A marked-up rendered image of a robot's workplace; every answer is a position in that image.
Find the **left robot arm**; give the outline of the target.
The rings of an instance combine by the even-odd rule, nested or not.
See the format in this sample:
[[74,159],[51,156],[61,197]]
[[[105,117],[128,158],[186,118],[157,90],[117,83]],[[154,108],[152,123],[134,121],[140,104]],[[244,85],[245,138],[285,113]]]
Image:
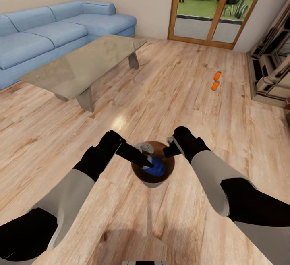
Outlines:
[[93,185],[115,154],[141,168],[153,164],[142,150],[154,153],[149,143],[135,147],[113,130],[83,154],[74,168],[25,215],[0,225],[0,265],[32,265],[44,252],[65,238]]

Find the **trash can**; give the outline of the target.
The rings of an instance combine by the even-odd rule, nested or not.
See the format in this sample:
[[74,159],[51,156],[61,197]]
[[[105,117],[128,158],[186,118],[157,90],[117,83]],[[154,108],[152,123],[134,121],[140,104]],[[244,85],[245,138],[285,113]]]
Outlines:
[[159,141],[146,141],[154,148],[154,153],[149,153],[142,150],[142,153],[148,156],[154,157],[156,160],[160,161],[166,168],[164,175],[161,178],[153,176],[150,173],[145,172],[137,164],[131,163],[132,170],[136,177],[148,188],[156,188],[161,185],[165,180],[167,180],[173,173],[175,167],[175,159],[173,157],[166,158],[163,152],[163,148],[166,148],[167,145]]

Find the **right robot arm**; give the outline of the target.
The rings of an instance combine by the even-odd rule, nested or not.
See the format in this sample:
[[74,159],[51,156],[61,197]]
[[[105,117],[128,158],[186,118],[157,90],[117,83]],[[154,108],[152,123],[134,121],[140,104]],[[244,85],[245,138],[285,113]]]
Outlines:
[[273,265],[290,265],[290,205],[258,191],[188,128],[178,127],[167,142],[165,157],[188,160],[214,211],[231,219]]

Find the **can of soda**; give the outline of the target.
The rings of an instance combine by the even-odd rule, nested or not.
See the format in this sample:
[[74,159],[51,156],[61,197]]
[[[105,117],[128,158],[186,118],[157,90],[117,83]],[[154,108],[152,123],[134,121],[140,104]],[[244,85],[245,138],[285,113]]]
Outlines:
[[219,81],[215,81],[211,89],[213,91],[216,91],[219,85],[220,85],[220,82]]
[[215,76],[214,76],[214,80],[217,81],[219,79],[220,75],[221,75],[221,71],[217,71]]
[[147,161],[153,164],[153,168],[143,166],[142,169],[145,172],[152,174],[153,176],[161,178],[161,176],[164,175],[165,173],[166,167],[160,161],[156,160],[154,157],[148,155],[147,157],[148,157]]

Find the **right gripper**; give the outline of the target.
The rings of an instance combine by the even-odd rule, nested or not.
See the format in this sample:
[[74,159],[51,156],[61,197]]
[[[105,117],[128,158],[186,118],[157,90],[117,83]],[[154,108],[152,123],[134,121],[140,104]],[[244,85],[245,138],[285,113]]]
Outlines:
[[182,154],[181,151],[175,150],[172,145],[169,145],[166,148],[163,148],[163,152],[166,158],[173,157],[179,154]]

